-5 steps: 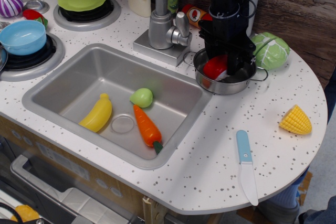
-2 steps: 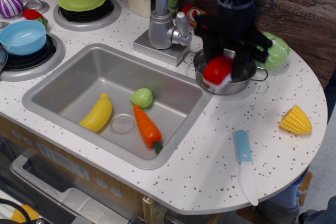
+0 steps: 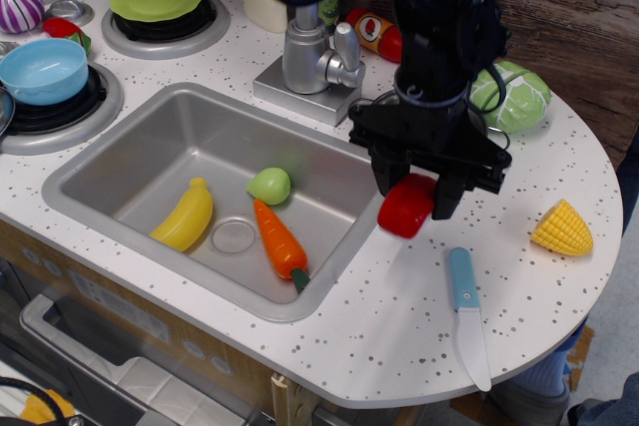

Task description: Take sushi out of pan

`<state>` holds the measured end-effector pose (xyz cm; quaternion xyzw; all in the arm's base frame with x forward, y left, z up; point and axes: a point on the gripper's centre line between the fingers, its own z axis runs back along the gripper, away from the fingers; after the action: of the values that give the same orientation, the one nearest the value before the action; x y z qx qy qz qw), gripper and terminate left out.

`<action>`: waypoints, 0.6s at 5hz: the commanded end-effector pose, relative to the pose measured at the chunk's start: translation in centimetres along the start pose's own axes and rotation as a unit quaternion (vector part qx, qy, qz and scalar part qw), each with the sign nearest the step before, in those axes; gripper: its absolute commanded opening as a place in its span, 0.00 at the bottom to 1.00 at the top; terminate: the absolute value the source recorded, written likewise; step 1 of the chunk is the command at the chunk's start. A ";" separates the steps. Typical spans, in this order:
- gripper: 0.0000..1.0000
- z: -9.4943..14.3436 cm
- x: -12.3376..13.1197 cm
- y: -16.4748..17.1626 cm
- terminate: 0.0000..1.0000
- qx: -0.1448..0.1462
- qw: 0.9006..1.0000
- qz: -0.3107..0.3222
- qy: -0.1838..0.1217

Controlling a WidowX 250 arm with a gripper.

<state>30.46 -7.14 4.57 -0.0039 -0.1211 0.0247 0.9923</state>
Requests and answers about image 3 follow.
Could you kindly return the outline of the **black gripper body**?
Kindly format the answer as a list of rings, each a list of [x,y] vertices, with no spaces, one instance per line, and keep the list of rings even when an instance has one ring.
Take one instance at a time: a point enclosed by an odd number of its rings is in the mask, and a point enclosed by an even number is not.
[[[465,176],[465,191],[500,191],[512,158],[471,124],[468,110],[476,110],[468,89],[441,102],[393,92],[399,96],[397,106],[373,105],[365,99],[349,106],[352,143],[368,154],[370,149],[404,153],[410,167],[439,176],[458,171]]]

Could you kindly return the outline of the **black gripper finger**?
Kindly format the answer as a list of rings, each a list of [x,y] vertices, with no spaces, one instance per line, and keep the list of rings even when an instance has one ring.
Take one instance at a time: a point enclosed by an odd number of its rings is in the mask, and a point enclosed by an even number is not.
[[[370,149],[370,164],[379,193],[386,197],[390,190],[410,172],[404,153]]]
[[[454,214],[465,191],[465,176],[459,172],[441,174],[436,182],[431,217],[449,219]]]

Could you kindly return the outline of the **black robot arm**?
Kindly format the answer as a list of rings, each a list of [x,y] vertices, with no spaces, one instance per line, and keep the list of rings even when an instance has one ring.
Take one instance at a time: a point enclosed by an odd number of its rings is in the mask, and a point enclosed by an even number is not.
[[[367,148],[382,195],[411,167],[436,173],[432,216],[449,219],[463,194],[498,193],[510,155],[472,113],[477,75],[504,55],[508,37],[497,0],[391,0],[402,38],[395,103],[352,105],[350,139]]]

